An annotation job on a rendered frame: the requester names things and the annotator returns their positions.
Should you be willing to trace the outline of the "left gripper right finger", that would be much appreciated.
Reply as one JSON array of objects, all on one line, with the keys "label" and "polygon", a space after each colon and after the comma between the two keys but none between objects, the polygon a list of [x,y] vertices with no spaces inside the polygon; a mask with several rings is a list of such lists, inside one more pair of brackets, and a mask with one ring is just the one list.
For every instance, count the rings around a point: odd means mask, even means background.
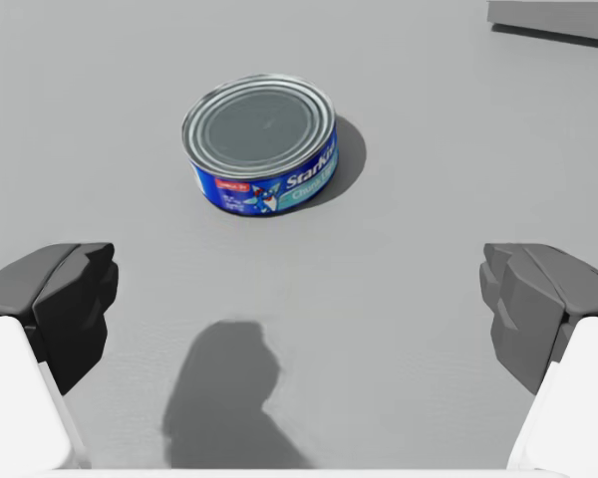
[{"label": "left gripper right finger", "polygon": [[598,470],[598,269],[553,246],[487,243],[498,361],[534,397],[511,470]]}]

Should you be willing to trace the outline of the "blue flat can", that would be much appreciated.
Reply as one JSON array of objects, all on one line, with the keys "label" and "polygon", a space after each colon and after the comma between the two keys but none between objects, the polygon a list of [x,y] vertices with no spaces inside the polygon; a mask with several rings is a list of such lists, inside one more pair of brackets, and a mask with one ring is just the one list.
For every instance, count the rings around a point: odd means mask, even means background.
[{"label": "blue flat can", "polygon": [[339,162],[332,101],[290,75],[257,74],[216,87],[189,110],[181,138],[202,195],[240,216],[304,204]]}]

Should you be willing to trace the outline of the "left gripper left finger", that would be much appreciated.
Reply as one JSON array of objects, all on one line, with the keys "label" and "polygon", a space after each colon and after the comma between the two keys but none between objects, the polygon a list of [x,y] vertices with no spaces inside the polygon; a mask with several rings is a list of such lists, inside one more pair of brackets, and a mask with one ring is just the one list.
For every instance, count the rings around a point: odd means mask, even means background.
[{"label": "left gripper left finger", "polygon": [[0,470],[90,468],[64,397],[102,358],[114,254],[52,244],[0,270]]}]

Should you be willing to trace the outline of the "grey stand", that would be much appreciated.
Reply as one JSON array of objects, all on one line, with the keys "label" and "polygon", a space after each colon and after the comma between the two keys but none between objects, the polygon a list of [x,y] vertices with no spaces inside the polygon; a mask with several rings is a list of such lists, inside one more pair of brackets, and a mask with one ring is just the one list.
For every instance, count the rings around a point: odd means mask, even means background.
[{"label": "grey stand", "polygon": [[492,30],[598,48],[598,0],[486,0]]}]

